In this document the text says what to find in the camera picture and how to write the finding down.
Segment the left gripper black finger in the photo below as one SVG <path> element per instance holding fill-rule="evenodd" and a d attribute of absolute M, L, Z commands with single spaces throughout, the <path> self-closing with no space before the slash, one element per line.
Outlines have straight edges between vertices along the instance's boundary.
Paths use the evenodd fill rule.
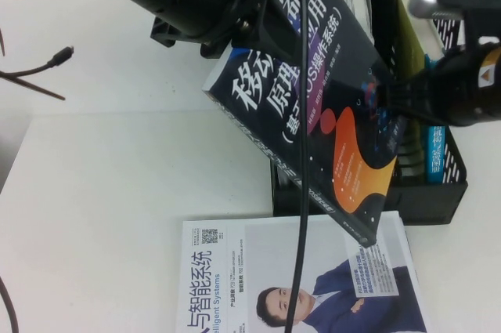
<path fill-rule="evenodd" d="M 266 0 L 260 12 L 262 50 L 269 55 L 300 55 L 301 38 L 279 0 Z"/>

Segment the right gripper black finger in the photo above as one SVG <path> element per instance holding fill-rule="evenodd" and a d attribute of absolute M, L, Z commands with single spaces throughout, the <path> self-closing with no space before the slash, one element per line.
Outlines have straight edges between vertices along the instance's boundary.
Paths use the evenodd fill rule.
<path fill-rule="evenodd" d="M 384 83 L 377 86 L 377 107 L 386 110 L 390 114 L 397 114 L 398 110 L 392 103 L 391 94 L 395 91 L 396 83 Z"/>

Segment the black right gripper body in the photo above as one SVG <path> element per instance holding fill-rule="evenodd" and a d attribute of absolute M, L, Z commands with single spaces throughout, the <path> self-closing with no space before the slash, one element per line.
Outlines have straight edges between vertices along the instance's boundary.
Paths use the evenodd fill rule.
<path fill-rule="evenodd" d="M 411 77 L 395 83 L 395 112 L 420 121 L 454 121 L 451 108 L 453 88 L 449 60 L 439 60 Z"/>

